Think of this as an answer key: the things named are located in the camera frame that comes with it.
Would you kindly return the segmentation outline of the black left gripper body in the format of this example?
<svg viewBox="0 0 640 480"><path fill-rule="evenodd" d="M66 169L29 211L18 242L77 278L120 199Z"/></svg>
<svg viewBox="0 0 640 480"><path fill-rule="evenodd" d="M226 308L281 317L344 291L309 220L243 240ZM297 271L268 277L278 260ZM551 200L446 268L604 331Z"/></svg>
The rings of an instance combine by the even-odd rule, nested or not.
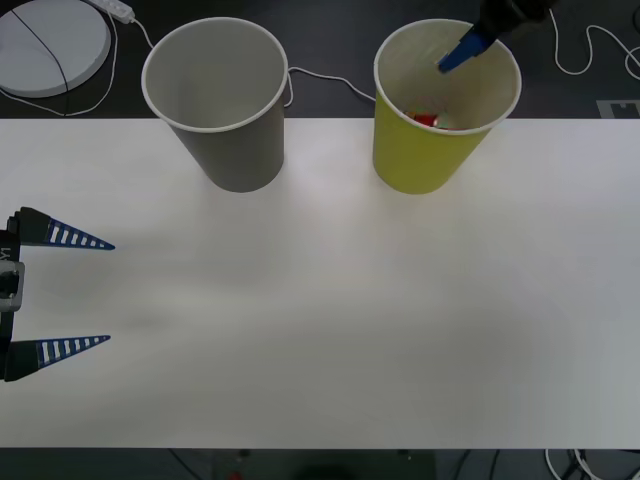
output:
<svg viewBox="0 0 640 480"><path fill-rule="evenodd" d="M7 381L14 316L21 308L23 264L20 262L17 220L10 217L1 230L1 379Z"/></svg>

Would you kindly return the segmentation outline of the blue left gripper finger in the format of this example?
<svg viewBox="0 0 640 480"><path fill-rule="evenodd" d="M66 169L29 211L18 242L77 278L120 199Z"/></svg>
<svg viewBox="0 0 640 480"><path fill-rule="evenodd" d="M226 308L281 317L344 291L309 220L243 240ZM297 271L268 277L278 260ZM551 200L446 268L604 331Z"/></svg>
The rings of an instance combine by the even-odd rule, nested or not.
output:
<svg viewBox="0 0 640 480"><path fill-rule="evenodd" d="M100 335L11 342L4 357L3 380L20 380L110 339Z"/></svg>
<svg viewBox="0 0 640 480"><path fill-rule="evenodd" d="M27 246L114 249L115 246L83 230L38 210L22 207L18 211L19 237Z"/></svg>

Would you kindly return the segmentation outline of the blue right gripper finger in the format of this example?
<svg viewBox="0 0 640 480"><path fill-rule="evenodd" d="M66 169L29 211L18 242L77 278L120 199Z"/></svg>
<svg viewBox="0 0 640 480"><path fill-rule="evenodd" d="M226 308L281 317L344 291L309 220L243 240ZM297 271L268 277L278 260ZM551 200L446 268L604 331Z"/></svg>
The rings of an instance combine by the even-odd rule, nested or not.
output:
<svg viewBox="0 0 640 480"><path fill-rule="evenodd" d="M457 46L438 62L438 70L447 74L468 60L483 54L501 35L486 22L476 22L459 40Z"/></svg>

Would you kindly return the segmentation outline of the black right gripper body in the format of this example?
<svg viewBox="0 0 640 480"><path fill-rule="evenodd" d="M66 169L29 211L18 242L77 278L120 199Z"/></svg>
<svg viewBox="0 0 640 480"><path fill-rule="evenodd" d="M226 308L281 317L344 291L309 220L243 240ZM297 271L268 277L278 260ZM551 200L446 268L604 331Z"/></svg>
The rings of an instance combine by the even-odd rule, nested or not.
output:
<svg viewBox="0 0 640 480"><path fill-rule="evenodd" d="M542 22L555 0L487 0L478 24L488 34L506 34L523 24Z"/></svg>

